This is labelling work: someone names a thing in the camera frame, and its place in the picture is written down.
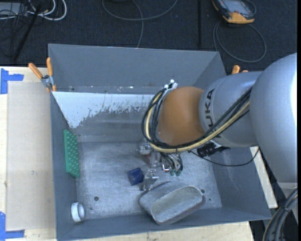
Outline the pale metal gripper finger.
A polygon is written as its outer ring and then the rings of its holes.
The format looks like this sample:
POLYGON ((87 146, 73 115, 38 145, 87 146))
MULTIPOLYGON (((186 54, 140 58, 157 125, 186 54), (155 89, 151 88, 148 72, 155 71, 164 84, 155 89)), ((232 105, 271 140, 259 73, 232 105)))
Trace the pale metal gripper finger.
POLYGON ((140 191, 150 191, 152 182, 152 179, 144 179, 143 182, 140 184, 140 191))
POLYGON ((149 169, 146 174, 147 183, 155 183, 158 180, 159 176, 156 169, 149 169))

